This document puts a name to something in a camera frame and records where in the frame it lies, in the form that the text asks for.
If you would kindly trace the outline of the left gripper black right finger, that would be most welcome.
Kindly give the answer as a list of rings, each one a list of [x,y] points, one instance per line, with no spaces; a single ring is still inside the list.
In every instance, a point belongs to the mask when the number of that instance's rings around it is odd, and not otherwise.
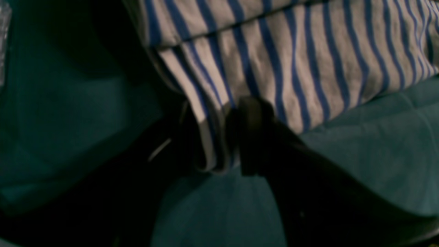
[[[429,247],[438,217],[408,213],[310,149],[258,97],[237,109],[241,171],[264,177],[289,247]]]

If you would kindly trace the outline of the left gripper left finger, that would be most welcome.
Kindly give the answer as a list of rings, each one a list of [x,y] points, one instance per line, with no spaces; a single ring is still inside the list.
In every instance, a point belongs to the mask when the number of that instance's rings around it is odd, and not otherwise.
[[[161,201],[190,173],[197,137],[192,110],[182,106],[47,205],[1,214],[1,239],[20,247],[150,247]]]

